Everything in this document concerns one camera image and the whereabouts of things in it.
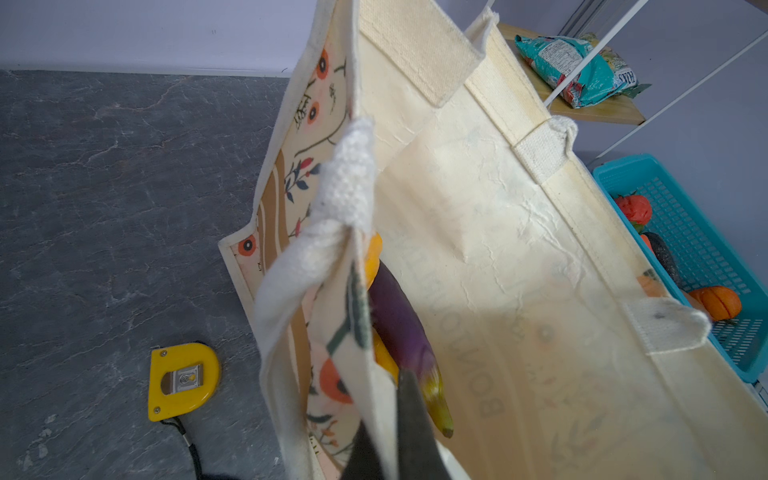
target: black object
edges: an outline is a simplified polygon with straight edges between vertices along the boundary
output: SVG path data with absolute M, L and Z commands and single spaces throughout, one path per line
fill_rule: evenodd
M 654 251 L 654 255 L 656 255 L 656 259 L 659 260 L 661 266 L 669 273 L 677 288 L 682 289 L 683 279 L 680 277 L 680 271 L 677 269 L 677 264 L 674 261 L 670 248 L 667 247 L 667 244 L 659 237 L 658 233 L 644 232 L 643 235 L 648 238 L 650 248 Z
M 192 455 L 192 464 L 194 465 L 194 475 L 196 480 L 237 480 L 236 478 L 228 477 L 225 475 L 203 475 L 203 467 L 200 464 L 200 455 L 197 454 L 197 447 L 194 446 L 194 443 L 190 442 L 189 437 L 187 437 L 187 429 L 184 428 L 184 424 L 181 423 L 181 419 L 179 419 L 179 417 L 174 417 L 174 422 L 170 422 L 168 420 L 160 420 L 160 423 L 174 427 L 179 431 L 181 436 L 184 437 L 184 441 L 187 443 L 187 447 L 190 449 L 190 455 Z
M 397 389 L 398 468 L 402 480 L 450 480 L 432 434 L 415 373 L 400 370 Z M 360 423 L 355 446 L 340 480 L 383 480 L 379 456 Z

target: purple eggplant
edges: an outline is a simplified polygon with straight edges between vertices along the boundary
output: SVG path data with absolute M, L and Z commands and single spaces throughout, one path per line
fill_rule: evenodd
M 435 426 L 453 436 L 453 419 L 443 393 L 437 359 L 419 316 L 384 262 L 368 288 L 373 328 L 400 369 L 412 370 Z

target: white wall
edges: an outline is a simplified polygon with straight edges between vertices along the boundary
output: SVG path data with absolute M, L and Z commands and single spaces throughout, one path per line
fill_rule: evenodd
M 611 46 L 653 84 L 635 100 L 647 118 L 767 29 L 746 2 L 652 0 Z M 602 160 L 653 154 L 768 285 L 766 78 L 768 39 Z M 589 163 L 631 129 L 580 122 L 574 149 Z
M 582 0 L 496 0 L 492 10 L 501 22 L 542 35 L 557 35 Z
M 0 68 L 290 74 L 314 0 L 2 0 Z

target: teal plastic bag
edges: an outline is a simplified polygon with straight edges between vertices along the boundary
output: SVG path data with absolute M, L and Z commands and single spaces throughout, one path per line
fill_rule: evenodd
M 570 37 L 515 37 L 520 55 L 538 75 L 555 88 L 592 50 L 589 41 Z M 560 93 L 573 108 L 599 104 L 611 95 L 637 84 L 634 72 L 614 72 L 602 55 L 589 65 Z

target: blue plastic basket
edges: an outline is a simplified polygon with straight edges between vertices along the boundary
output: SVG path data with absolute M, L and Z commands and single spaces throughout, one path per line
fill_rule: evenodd
M 608 162 L 596 168 L 593 176 L 609 198 L 637 192 L 650 201 L 654 214 L 646 229 L 661 235 L 669 246 L 683 290 L 723 285 L 739 294 L 743 310 L 735 325 L 715 322 L 710 339 L 741 379 L 754 383 L 768 365 L 768 291 L 763 284 L 652 156 Z M 616 203 L 611 205 L 670 293 L 690 305 Z

